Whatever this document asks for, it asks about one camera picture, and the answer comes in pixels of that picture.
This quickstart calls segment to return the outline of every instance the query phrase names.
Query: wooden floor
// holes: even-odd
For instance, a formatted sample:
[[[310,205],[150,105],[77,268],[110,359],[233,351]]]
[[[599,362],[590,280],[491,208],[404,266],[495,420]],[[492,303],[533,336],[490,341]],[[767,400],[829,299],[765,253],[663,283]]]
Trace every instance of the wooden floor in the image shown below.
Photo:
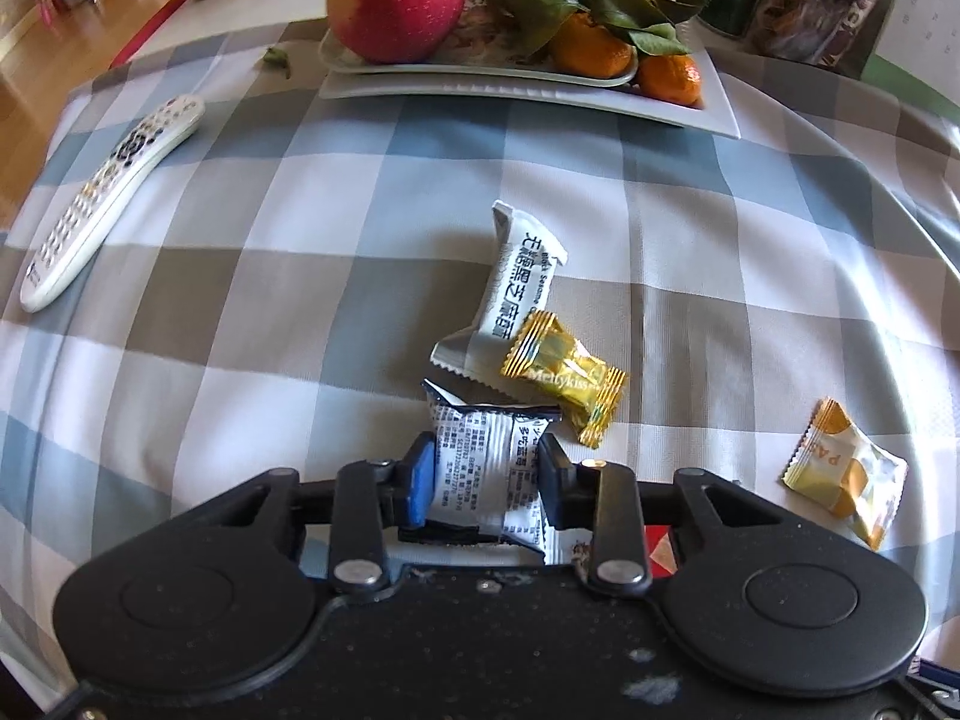
[[[0,230],[37,179],[67,93],[102,73],[169,0],[106,0],[35,23],[0,61]]]

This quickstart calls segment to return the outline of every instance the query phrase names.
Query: candy wrapper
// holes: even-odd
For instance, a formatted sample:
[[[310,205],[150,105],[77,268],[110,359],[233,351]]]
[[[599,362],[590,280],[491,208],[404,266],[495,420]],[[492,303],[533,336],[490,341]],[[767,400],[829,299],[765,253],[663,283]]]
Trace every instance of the candy wrapper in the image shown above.
[[[784,483],[880,547],[904,492],[906,461],[870,441],[832,398],[821,401]]]
[[[500,372],[536,382],[558,397],[577,439],[593,449],[603,440],[627,381],[626,373],[593,357],[549,311],[527,317]]]
[[[427,519],[545,552],[536,443],[560,419],[560,409],[470,405],[426,380],[424,390],[437,434],[437,482]]]
[[[546,305],[566,250],[543,224],[500,200],[493,204],[493,226],[500,250],[480,309],[470,327],[433,347],[430,362],[482,382],[517,400],[536,399],[536,390],[500,375],[503,358],[527,314]]]

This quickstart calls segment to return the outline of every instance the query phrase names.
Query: gold candy wrapper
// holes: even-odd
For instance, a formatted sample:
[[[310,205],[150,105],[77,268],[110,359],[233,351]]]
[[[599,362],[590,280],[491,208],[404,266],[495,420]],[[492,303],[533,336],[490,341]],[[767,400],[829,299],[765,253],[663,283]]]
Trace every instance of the gold candy wrapper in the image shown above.
[[[500,373],[529,379],[560,399],[583,445],[597,449],[613,419],[627,374],[593,357],[549,311],[534,311]]]
[[[845,519],[872,550],[899,507],[906,461],[880,449],[832,398],[817,407],[784,474],[791,490]]]

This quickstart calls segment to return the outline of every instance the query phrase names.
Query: plaid tablecloth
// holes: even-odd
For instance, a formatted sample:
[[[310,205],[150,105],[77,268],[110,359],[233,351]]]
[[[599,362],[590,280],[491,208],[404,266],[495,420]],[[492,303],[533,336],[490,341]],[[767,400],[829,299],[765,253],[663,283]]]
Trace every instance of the plaid tablecloth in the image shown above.
[[[69,686],[51,605],[74,569],[270,466],[323,479],[429,427],[419,381],[493,261],[491,204],[569,251],[549,307],[630,371],[600,450],[704,466],[843,530],[779,476],[832,395],[909,461],[883,546],[928,596],[923,654],[960,666],[960,138],[824,71],[714,55],[734,141],[488,98],[324,101],[318,23],[138,60],[79,90],[0,248],[0,647]],[[264,69],[281,42],[293,77]],[[139,117],[200,130],[70,289],[18,305],[26,260]],[[312,541],[306,560],[322,567]]]

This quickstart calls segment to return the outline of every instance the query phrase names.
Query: remote control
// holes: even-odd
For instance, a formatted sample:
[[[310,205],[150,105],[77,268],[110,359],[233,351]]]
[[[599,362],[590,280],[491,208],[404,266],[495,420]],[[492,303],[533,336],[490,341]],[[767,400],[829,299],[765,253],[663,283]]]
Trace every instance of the remote control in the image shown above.
[[[35,312],[49,305],[88,264],[137,188],[163,157],[200,123],[203,100],[180,95],[133,127],[78,191],[27,265],[20,303]]]

